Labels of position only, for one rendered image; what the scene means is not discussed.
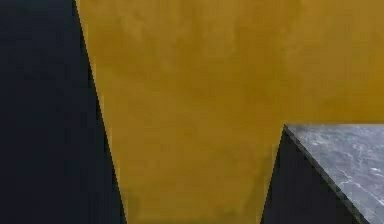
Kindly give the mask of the tall black cupboard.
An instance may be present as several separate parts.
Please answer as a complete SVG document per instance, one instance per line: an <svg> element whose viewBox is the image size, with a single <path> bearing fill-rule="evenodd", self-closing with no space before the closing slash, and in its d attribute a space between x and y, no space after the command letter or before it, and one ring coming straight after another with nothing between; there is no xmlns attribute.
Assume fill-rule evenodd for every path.
<svg viewBox="0 0 384 224"><path fill-rule="evenodd" d="M0 0L0 224L127 224L75 0Z"/></svg>

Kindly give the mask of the black cabinet with marble top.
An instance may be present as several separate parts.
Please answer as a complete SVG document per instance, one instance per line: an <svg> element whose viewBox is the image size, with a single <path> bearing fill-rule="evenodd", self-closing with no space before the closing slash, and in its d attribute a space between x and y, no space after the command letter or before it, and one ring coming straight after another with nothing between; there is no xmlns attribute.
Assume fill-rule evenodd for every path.
<svg viewBox="0 0 384 224"><path fill-rule="evenodd" d="M384 224L384 124L286 124L260 224Z"/></svg>

